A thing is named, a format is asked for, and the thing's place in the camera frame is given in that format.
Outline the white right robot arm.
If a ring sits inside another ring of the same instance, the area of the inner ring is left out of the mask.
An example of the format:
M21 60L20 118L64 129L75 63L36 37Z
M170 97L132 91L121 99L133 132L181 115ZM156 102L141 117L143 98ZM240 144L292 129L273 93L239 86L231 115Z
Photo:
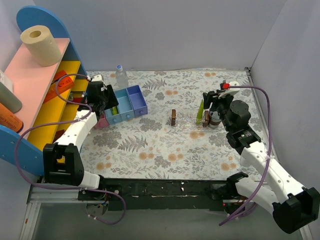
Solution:
M235 100L237 90L217 90L203 94L203 107L217 114L230 146L240 155L240 164L254 167L269 187L259 186L244 172L229 176L225 185L214 193L254 201L267 210L279 228L287 234L318 219L320 194L295 180L278 162L268 155L261 138L250 127L249 106Z

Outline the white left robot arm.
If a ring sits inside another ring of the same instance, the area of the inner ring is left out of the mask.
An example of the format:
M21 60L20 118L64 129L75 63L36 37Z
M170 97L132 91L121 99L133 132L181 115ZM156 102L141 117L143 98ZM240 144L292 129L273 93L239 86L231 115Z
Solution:
M79 104L73 122L55 143L48 143L43 148L44 179L47 183L87 188L95 200L106 196L101 177L84 170L80 149L105 110L118 104L110 84L94 80L88 84L85 103Z

